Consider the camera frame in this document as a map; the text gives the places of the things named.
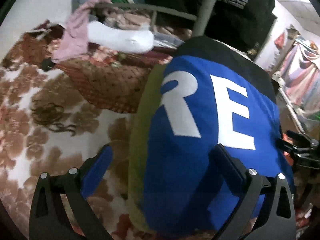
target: pink cloth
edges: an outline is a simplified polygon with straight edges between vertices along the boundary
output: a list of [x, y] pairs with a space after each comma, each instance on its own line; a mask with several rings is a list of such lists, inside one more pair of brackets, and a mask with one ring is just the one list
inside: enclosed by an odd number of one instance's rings
[[89, 12], [98, 2], [111, 3], [111, 0], [88, 0], [69, 17], [60, 47], [52, 55], [52, 62], [59, 63], [88, 52]]

